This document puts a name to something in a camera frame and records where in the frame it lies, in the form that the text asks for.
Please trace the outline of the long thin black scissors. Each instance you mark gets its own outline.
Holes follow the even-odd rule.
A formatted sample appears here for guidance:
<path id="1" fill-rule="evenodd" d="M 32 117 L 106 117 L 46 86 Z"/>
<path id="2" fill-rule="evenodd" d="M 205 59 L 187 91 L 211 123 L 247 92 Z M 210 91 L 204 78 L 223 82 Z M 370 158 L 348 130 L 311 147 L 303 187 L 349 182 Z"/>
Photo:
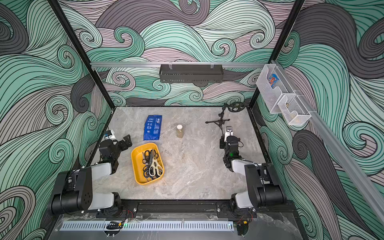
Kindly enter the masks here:
<path id="1" fill-rule="evenodd" d="M 143 152 L 143 160 L 142 160 L 143 164 L 149 164 L 151 165 L 152 164 L 152 158 L 151 158 L 151 153 L 149 151 L 145 151 Z"/>

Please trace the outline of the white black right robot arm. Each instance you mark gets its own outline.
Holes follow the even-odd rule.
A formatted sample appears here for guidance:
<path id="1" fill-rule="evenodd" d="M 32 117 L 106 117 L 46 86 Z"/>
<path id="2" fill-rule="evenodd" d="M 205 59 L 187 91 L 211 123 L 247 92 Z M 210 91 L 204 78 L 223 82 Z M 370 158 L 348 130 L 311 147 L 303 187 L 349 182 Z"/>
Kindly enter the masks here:
<path id="1" fill-rule="evenodd" d="M 246 178 L 247 190 L 231 196 L 230 212 L 238 217 L 254 215 L 260 207 L 270 207 L 287 203 L 287 197 L 281 187 L 276 169 L 271 163 L 257 164 L 240 156 L 240 139 L 235 136 L 223 136 L 220 148 L 224 150 L 223 162 L 233 173 Z"/>

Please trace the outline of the large black handled scissors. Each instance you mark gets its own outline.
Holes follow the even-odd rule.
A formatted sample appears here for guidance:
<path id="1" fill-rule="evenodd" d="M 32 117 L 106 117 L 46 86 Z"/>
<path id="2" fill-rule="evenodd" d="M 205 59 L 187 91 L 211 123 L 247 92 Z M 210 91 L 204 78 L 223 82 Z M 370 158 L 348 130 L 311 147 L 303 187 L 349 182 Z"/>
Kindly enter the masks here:
<path id="1" fill-rule="evenodd" d="M 150 180 L 154 180 L 157 178 L 156 175 L 150 176 L 150 165 L 149 164 L 145 164 L 145 166 L 143 167 L 143 175 L 147 179 L 148 182 Z"/>

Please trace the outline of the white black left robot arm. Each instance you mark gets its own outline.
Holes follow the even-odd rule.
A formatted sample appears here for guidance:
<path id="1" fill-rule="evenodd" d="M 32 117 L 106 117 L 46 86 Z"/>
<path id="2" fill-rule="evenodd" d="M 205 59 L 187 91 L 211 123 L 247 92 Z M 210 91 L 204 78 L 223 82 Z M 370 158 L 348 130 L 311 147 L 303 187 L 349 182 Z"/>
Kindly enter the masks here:
<path id="1" fill-rule="evenodd" d="M 93 182 L 113 175 L 118 169 L 121 152 L 132 145 L 130 135 L 117 141 L 112 132 L 107 131 L 105 140 L 99 145 L 101 160 L 97 164 L 58 174 L 48 203 L 49 213 L 55 216 L 97 211 L 118 217 L 123 211 L 119 194 L 97 193 L 93 190 Z"/>

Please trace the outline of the beige handled scissors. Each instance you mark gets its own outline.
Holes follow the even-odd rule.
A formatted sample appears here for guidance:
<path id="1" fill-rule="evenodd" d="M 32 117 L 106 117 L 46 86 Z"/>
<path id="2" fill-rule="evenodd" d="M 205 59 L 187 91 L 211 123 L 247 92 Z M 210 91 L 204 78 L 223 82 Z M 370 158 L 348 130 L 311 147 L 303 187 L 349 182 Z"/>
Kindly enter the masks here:
<path id="1" fill-rule="evenodd" d="M 163 174 L 163 167 L 159 164 L 157 158 L 152 159 L 152 163 L 149 167 L 149 175 L 151 178 L 160 177 Z"/>

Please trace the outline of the yellow storage box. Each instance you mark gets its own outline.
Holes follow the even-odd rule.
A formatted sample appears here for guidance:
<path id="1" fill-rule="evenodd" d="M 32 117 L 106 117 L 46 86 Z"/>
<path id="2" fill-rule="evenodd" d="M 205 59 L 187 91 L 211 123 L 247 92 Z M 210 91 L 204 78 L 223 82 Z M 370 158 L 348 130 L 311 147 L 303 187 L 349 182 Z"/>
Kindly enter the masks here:
<path id="1" fill-rule="evenodd" d="M 147 185 L 161 179 L 165 173 L 158 146 L 147 143 L 136 147 L 131 153 L 135 180 Z"/>

